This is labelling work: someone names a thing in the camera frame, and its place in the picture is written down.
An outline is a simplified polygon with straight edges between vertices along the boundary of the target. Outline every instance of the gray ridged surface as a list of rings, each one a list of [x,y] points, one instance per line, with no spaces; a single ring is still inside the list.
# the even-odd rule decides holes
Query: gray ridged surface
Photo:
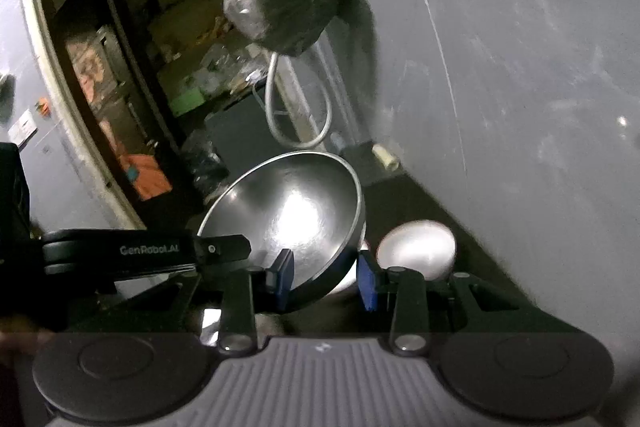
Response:
[[[54,420],[49,427],[71,427]],[[426,362],[396,357],[374,339],[272,339],[248,359],[223,362],[190,404],[147,427],[503,426],[468,409]],[[592,427],[592,419],[573,422]]]

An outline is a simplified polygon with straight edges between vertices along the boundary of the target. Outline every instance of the white cable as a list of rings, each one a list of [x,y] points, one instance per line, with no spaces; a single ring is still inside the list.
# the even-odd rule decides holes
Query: white cable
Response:
[[[267,83],[264,93],[264,112],[267,117],[267,126],[269,127],[269,131],[271,131],[271,135],[274,137],[274,139],[284,147],[289,147],[292,149],[313,149],[326,138],[327,134],[329,134],[329,127],[331,127],[331,119],[333,115],[329,92],[326,90],[326,87],[324,87],[323,84],[318,82],[318,86],[322,90],[322,96],[324,97],[324,105],[326,106],[326,120],[324,122],[324,126],[322,127],[322,131],[320,131],[320,134],[318,134],[318,136],[308,142],[294,142],[284,136],[284,134],[280,132],[276,124],[275,111],[273,110],[273,87],[275,84],[277,68],[278,54],[274,52],[273,54],[271,54],[271,60],[269,61],[269,71],[267,73]]]

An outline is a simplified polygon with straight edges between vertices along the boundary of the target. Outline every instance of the black device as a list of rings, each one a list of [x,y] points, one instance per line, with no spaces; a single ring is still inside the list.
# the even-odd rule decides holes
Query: black device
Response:
[[[29,187],[18,148],[0,142],[0,251],[30,238]]]
[[[11,148],[0,155],[7,150],[19,159]],[[0,180],[23,183],[19,164],[13,168]],[[23,214],[28,203],[16,194],[28,194],[26,184],[11,192]],[[1,244],[0,275],[20,280],[18,298],[37,293],[29,281],[47,292],[64,288],[70,299],[117,279],[179,272],[65,325],[41,349],[34,380],[56,427],[587,427],[612,382],[611,357],[591,335],[468,273],[425,282],[411,269],[382,269],[369,251],[355,253],[363,306],[393,310],[388,335],[274,337],[260,346],[255,312],[287,310],[290,250],[264,269],[246,263],[250,245],[241,236],[72,230]],[[222,311],[215,347],[190,327],[194,306],[210,302]],[[438,333],[434,314],[446,317]]]

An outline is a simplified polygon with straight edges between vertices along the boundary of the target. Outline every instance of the hand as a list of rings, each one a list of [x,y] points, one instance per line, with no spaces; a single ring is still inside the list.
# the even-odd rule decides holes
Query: hand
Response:
[[[52,336],[52,331],[39,328],[27,317],[1,317],[0,363],[11,367],[15,353],[35,355]]]

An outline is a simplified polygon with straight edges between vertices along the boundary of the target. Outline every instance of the gray wall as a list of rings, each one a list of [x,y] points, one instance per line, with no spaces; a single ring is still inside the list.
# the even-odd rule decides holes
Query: gray wall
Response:
[[[540,307],[610,347],[610,405],[629,425],[640,425],[638,7],[345,0],[324,46],[361,129]]]

